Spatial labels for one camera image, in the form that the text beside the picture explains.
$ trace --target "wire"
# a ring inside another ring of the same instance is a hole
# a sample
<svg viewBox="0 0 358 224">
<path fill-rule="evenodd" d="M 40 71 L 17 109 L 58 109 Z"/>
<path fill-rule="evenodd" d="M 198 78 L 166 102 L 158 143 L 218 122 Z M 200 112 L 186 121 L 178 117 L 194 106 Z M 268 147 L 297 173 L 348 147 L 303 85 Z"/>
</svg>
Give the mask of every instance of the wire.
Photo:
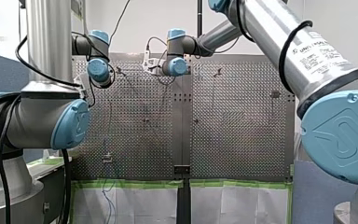
<svg viewBox="0 0 358 224">
<path fill-rule="evenodd" d="M 1 139 L 0 139 L 0 175 L 2 179 L 2 185 L 5 193 L 5 217 L 6 217 L 6 224 L 11 223 L 11 211 L 10 211 L 10 192 L 8 189 L 8 183 L 7 183 L 7 176 L 5 172 L 4 167 L 4 160 L 3 160 L 3 152 L 4 152 L 4 145 L 5 140 L 7 139 L 7 130 L 8 126 L 11 122 L 11 117 L 13 115 L 14 106 L 16 103 L 20 100 L 21 96 L 17 96 L 16 99 L 11 103 L 10 108 L 7 111 L 7 117 L 5 120 L 5 125 L 3 128 L 3 131 L 1 133 Z"/>
<path fill-rule="evenodd" d="M 237 44 L 239 39 L 240 39 L 239 37 L 237 39 L 235 39 L 234 43 L 229 48 L 223 49 L 223 50 L 220 50 L 220 51 L 213 51 L 213 50 L 205 48 L 204 46 L 202 46 L 202 48 L 205 49 L 206 51 L 210 52 L 210 53 L 224 53 L 224 52 L 227 52 L 227 51 L 231 50 L 232 48 L 234 48 L 234 46 Z"/>
<path fill-rule="evenodd" d="M 112 69 L 111 73 L 113 73 L 113 80 L 112 80 L 112 84 L 113 84 L 116 81 L 116 71 L 110 63 L 108 64 L 108 66 Z"/>
<path fill-rule="evenodd" d="M 110 131 L 111 131 L 111 127 L 112 127 L 112 113 L 113 113 L 113 107 L 112 107 L 112 102 L 110 101 L 109 97 L 107 97 L 108 101 L 109 101 L 109 122 L 108 122 L 108 126 L 107 126 L 107 133 L 110 134 Z M 103 139 L 103 149 L 104 151 L 106 152 L 106 137 Z M 106 168 L 104 167 L 104 176 L 106 176 Z M 111 186 L 110 186 L 110 189 L 109 190 L 105 190 L 105 185 L 106 185 L 106 182 L 107 182 L 107 178 L 104 180 L 104 183 L 103 183 L 103 196 L 104 198 L 107 200 L 107 202 L 109 203 L 109 214 L 108 214 L 108 219 L 106 220 L 106 224 L 109 224 L 110 222 L 110 217 L 112 216 L 112 208 L 113 208 L 113 211 L 115 213 L 115 221 L 114 221 L 114 224 L 116 223 L 116 207 L 114 205 L 114 203 L 112 202 L 112 200 L 109 199 L 109 197 L 106 195 L 107 192 L 110 192 L 114 186 L 115 183 L 113 183 Z"/>
<path fill-rule="evenodd" d="M 75 83 L 72 83 L 72 82 L 66 82 L 66 81 L 63 81 L 63 80 L 59 80 L 55 77 L 51 77 L 45 73 L 43 73 L 42 71 L 40 71 L 39 69 L 37 69 L 36 67 L 33 67 L 32 65 L 30 65 L 29 63 L 27 63 L 26 61 L 23 60 L 23 58 L 20 56 L 20 49 L 22 48 L 22 46 L 25 44 L 25 42 L 27 41 L 27 38 L 28 36 L 26 35 L 22 41 L 20 42 L 20 44 L 16 47 L 16 57 L 17 59 L 19 59 L 19 61 L 24 64 L 26 67 L 28 67 L 29 69 L 33 70 L 34 72 L 36 72 L 37 74 L 39 74 L 40 76 L 42 77 L 45 77 L 51 81 L 55 81 L 55 82 L 58 82 L 62 85 L 66 85 L 66 86 L 70 86 L 70 87 L 81 87 L 81 85 L 79 84 L 75 84 Z"/>
<path fill-rule="evenodd" d="M 95 106 L 95 93 L 94 93 L 94 89 L 92 88 L 93 86 L 93 83 L 92 83 L 92 79 L 91 77 L 89 76 L 89 90 L 91 91 L 91 96 L 92 96 L 92 104 L 89 105 L 89 108 L 92 108 L 93 106 Z"/>
<path fill-rule="evenodd" d="M 71 208 L 71 170 L 68 151 L 66 149 L 62 149 L 61 152 L 65 168 L 65 207 L 63 209 L 62 224 L 67 224 L 69 219 L 69 210 Z"/>
<path fill-rule="evenodd" d="M 160 77 L 157 77 L 157 80 L 158 82 L 161 84 L 161 85 L 164 85 L 164 86 L 170 86 L 171 84 L 173 84 L 173 82 L 176 80 L 176 77 L 173 77 L 173 79 L 169 82 L 163 82 Z"/>
<path fill-rule="evenodd" d="M 200 59 L 201 58 L 201 46 L 200 46 L 200 43 L 198 41 L 198 39 L 194 38 L 194 36 L 191 36 L 191 35 L 186 35 L 187 37 L 190 37 L 193 41 L 194 41 L 194 49 L 193 49 L 193 53 L 192 55 L 194 55 L 194 57 L 196 59 Z M 196 48 L 199 50 L 199 55 L 196 55 L 195 52 L 196 52 Z"/>
<path fill-rule="evenodd" d="M 115 31 L 110 35 L 109 47 L 110 47 L 110 45 L 112 44 L 113 36 L 116 34 L 117 28 L 118 28 L 118 26 L 120 25 L 121 19 L 123 18 L 124 13 L 126 12 L 126 9 L 127 9 L 127 6 L 129 5 L 129 3 L 130 3 L 130 0 L 127 1 L 126 6 L 124 6 L 123 11 L 121 12 L 120 17 L 118 18 Z"/>
<path fill-rule="evenodd" d="M 159 66 L 159 63 L 161 62 L 162 58 L 164 57 L 165 53 L 167 52 L 167 50 L 165 49 L 164 52 L 162 52 L 161 57 L 159 57 L 157 65 L 153 66 L 153 67 L 148 67 L 148 69 L 155 69 L 155 68 L 160 68 L 161 66 Z"/>
<path fill-rule="evenodd" d="M 150 41 L 152 41 L 153 39 L 158 40 L 159 42 L 161 42 L 163 45 L 167 46 L 167 43 L 165 43 L 161 38 L 158 38 L 156 36 L 152 36 L 149 38 L 149 40 L 147 41 L 147 45 L 146 48 L 150 45 Z"/>
<path fill-rule="evenodd" d="M 112 208 L 113 208 L 113 211 L 115 213 L 115 221 L 114 221 L 114 224 L 116 223 L 116 208 L 115 208 L 115 204 L 112 202 L 112 200 L 110 200 L 110 198 L 106 195 L 106 193 L 110 192 L 113 188 L 113 186 L 115 185 L 115 182 L 112 183 L 112 185 L 110 186 L 110 189 L 109 190 L 105 190 L 105 185 L 106 185 L 106 182 L 107 182 L 107 178 L 104 180 L 104 183 L 103 183 L 103 196 L 104 198 L 107 200 L 107 202 L 109 203 L 109 214 L 108 214 L 108 218 L 106 220 L 106 224 L 109 224 L 110 222 L 110 217 L 112 216 Z"/>
<path fill-rule="evenodd" d="M 241 33 L 245 36 L 246 39 L 248 39 L 251 42 L 255 42 L 245 31 L 245 29 L 243 29 L 242 26 L 242 19 L 241 19 L 241 9 L 240 9 L 240 1 L 241 0 L 237 0 L 236 4 L 237 4 L 237 21 L 238 21 L 238 26 L 240 27 Z"/>
</svg>

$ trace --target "perforated metal panel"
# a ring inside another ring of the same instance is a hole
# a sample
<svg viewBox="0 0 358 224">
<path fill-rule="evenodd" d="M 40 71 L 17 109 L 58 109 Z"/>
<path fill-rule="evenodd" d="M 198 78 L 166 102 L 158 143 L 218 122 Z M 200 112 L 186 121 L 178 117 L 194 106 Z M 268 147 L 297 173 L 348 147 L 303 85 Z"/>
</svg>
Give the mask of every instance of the perforated metal panel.
<svg viewBox="0 0 358 224">
<path fill-rule="evenodd" d="M 141 60 L 115 55 L 111 64 L 126 76 L 117 75 L 107 90 L 94 88 L 96 105 L 85 142 L 76 149 L 74 178 L 173 179 L 172 87 L 144 73 Z M 74 74 L 85 71 L 86 61 L 75 58 Z M 103 163 L 108 152 L 113 163 Z"/>
<path fill-rule="evenodd" d="M 294 97 L 265 57 L 193 61 L 190 82 L 177 78 L 168 88 L 142 71 L 141 57 L 113 55 L 112 64 L 127 75 L 117 75 L 107 90 L 95 90 L 75 178 L 174 179 L 173 165 L 181 162 L 190 165 L 191 178 L 287 180 Z M 86 61 L 76 58 L 74 74 L 85 70 Z M 191 94 L 192 106 L 173 101 L 181 93 Z M 185 136 L 190 148 L 184 148 Z M 108 152 L 113 163 L 103 164 Z"/>
<path fill-rule="evenodd" d="M 194 62 L 193 77 L 191 176 L 285 180 L 294 98 L 272 64 L 219 56 Z"/>
</svg>

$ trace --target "black cable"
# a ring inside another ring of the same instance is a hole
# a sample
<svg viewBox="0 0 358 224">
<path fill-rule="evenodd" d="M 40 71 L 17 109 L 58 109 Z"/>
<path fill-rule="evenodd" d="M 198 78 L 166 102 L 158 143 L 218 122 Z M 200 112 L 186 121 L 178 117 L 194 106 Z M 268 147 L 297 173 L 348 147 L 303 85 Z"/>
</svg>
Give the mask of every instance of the black cable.
<svg viewBox="0 0 358 224">
<path fill-rule="evenodd" d="M 67 224 L 71 207 L 71 170 L 68 151 L 66 149 L 62 149 L 61 152 L 63 156 L 63 166 L 65 168 L 65 206 L 63 209 L 62 224 Z"/>
<path fill-rule="evenodd" d="M 157 77 L 157 80 L 158 80 L 159 84 L 161 84 L 161 85 L 170 86 L 176 80 L 176 77 L 173 77 L 173 79 L 171 81 L 169 81 L 169 82 L 161 81 L 160 77 Z"/>
<path fill-rule="evenodd" d="M 155 68 L 157 68 L 157 67 L 160 68 L 161 66 L 159 66 L 159 63 L 161 62 L 161 60 L 162 60 L 162 58 L 164 57 L 164 55 L 165 55 L 166 52 L 167 52 L 166 49 L 164 50 L 164 52 L 162 52 L 161 56 L 160 56 L 159 59 L 158 59 L 157 65 L 155 65 L 155 66 L 153 66 L 153 67 L 148 67 L 148 69 L 155 69 Z"/>
<path fill-rule="evenodd" d="M 112 80 L 112 84 L 116 81 L 116 71 L 115 71 L 115 69 L 113 68 L 113 66 L 112 65 L 110 65 L 110 63 L 108 64 L 108 66 L 112 69 L 111 71 L 111 73 L 113 73 L 113 80 Z"/>
<path fill-rule="evenodd" d="M 237 44 L 239 39 L 240 39 L 239 37 L 237 39 L 235 39 L 234 43 L 229 48 L 223 49 L 223 50 L 220 50 L 220 51 L 213 51 L 213 50 L 205 48 L 204 46 L 202 46 L 202 48 L 205 49 L 206 51 L 210 52 L 210 53 L 224 53 L 224 52 L 227 52 L 227 51 L 231 50 L 232 48 L 234 48 L 234 46 Z"/>
<path fill-rule="evenodd" d="M 313 22 L 312 21 L 303 21 L 301 22 L 296 29 L 294 29 L 292 31 L 292 33 L 290 33 L 290 35 L 287 37 L 286 42 L 284 42 L 283 48 L 281 50 L 281 55 L 279 57 L 279 63 L 278 63 L 278 70 L 279 70 L 279 77 L 281 78 L 281 83 L 283 84 L 283 86 L 290 91 L 291 93 L 293 93 L 292 89 L 290 88 L 289 84 L 287 83 L 286 80 L 286 75 L 284 74 L 284 65 L 286 62 L 286 55 L 287 55 L 287 51 L 289 50 L 290 44 L 293 42 L 293 40 L 295 39 L 297 33 L 304 29 L 307 26 L 312 27 Z"/>
<path fill-rule="evenodd" d="M 123 11 L 121 12 L 120 17 L 118 18 L 115 31 L 110 35 L 109 47 L 110 47 L 110 44 L 112 44 L 112 38 L 113 38 L 113 36 L 116 34 L 117 28 L 118 28 L 118 26 L 120 25 L 121 19 L 123 18 L 124 13 L 126 12 L 126 9 L 127 9 L 127 6 L 129 5 L 129 3 L 130 3 L 130 0 L 127 1 L 126 6 L 124 6 Z"/>
<path fill-rule="evenodd" d="M 10 211 L 10 192 L 9 192 L 9 188 L 8 188 L 7 176 L 6 176 L 5 167 L 4 167 L 3 152 L 4 152 L 4 146 L 5 146 L 5 139 L 7 138 L 7 130 L 8 130 L 8 126 L 11 122 L 11 117 L 13 115 L 14 106 L 20 100 L 20 98 L 21 98 L 20 95 L 17 96 L 16 99 L 11 103 L 10 108 L 7 111 L 7 117 L 5 120 L 4 129 L 2 131 L 1 139 L 0 139 L 0 175 L 1 175 L 1 179 L 2 179 L 2 186 L 4 189 L 4 193 L 5 193 L 6 224 L 11 223 L 11 211 Z"/>
<path fill-rule="evenodd" d="M 20 49 L 22 48 L 22 46 L 25 44 L 25 42 L 27 41 L 27 38 L 28 36 L 26 35 L 22 41 L 20 42 L 20 44 L 16 47 L 16 57 L 17 59 L 19 59 L 19 61 L 24 64 L 26 67 L 28 67 L 29 69 L 33 70 L 34 72 L 36 72 L 37 74 L 39 74 L 40 76 L 42 77 L 45 77 L 51 81 L 55 81 L 55 82 L 58 82 L 58 83 L 61 83 L 62 85 L 66 85 L 66 86 L 71 86 L 71 87 L 81 87 L 81 85 L 79 84 L 75 84 L 75 83 L 72 83 L 72 82 L 66 82 L 66 81 L 63 81 L 63 80 L 59 80 L 55 77 L 51 77 L 45 73 L 43 73 L 42 71 L 40 71 L 39 69 L 33 67 L 32 65 L 30 65 L 29 63 L 27 63 L 26 61 L 23 60 L 23 58 L 20 56 Z"/>
<path fill-rule="evenodd" d="M 237 0 L 236 4 L 237 4 L 237 21 L 238 21 L 238 26 L 240 27 L 241 33 L 245 36 L 246 39 L 248 39 L 251 42 L 255 42 L 245 31 L 245 29 L 243 29 L 242 26 L 242 19 L 241 19 L 241 8 L 240 8 L 240 1 L 241 0 Z"/>
<path fill-rule="evenodd" d="M 95 94 L 94 94 L 94 89 L 92 88 L 93 83 L 92 83 L 92 79 L 89 76 L 89 90 L 91 91 L 91 96 L 92 96 L 92 104 L 89 105 L 89 108 L 92 108 L 93 106 L 95 106 Z"/>
<path fill-rule="evenodd" d="M 193 41 L 194 41 L 194 49 L 193 49 L 193 53 L 192 55 L 194 55 L 194 57 L 196 59 L 200 59 L 201 58 L 201 46 L 200 46 L 200 43 L 198 41 L 198 39 L 196 39 L 194 36 L 191 36 L 191 35 L 186 35 L 187 37 L 190 37 Z M 196 55 L 196 49 L 199 50 L 199 55 Z"/>
<path fill-rule="evenodd" d="M 146 45 L 146 48 L 150 45 L 150 41 L 152 41 L 152 39 L 156 39 L 158 40 L 159 42 L 161 42 L 163 45 L 167 46 L 167 43 L 165 43 L 161 38 L 158 38 L 156 36 L 152 36 L 149 38 L 149 40 L 147 41 L 147 45 Z"/>
</svg>

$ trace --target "robotic arm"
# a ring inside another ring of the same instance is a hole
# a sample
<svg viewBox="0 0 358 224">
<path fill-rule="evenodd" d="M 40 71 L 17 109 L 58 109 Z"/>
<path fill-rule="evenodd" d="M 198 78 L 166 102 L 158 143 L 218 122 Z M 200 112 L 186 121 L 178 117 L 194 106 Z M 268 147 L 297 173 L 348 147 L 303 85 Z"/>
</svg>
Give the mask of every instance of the robotic arm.
<svg viewBox="0 0 358 224">
<path fill-rule="evenodd" d="M 358 67 L 282 0 L 209 0 L 209 6 L 228 20 L 199 38 L 170 30 L 159 74 L 184 75 L 184 54 L 208 57 L 249 34 L 299 99 L 302 141 L 310 157 L 328 174 L 358 184 Z"/>
<path fill-rule="evenodd" d="M 96 87 L 108 88 L 114 78 L 109 73 L 106 33 L 71 36 L 71 1 L 25 2 L 29 62 L 21 62 L 32 71 L 21 92 L 0 94 L 0 223 L 5 218 L 7 223 L 43 223 L 44 187 L 32 180 L 22 150 L 73 148 L 85 137 L 89 105 L 81 98 L 83 83 L 72 77 L 72 55 L 88 57 L 89 80 Z M 65 202 L 63 222 L 68 208 Z"/>
</svg>

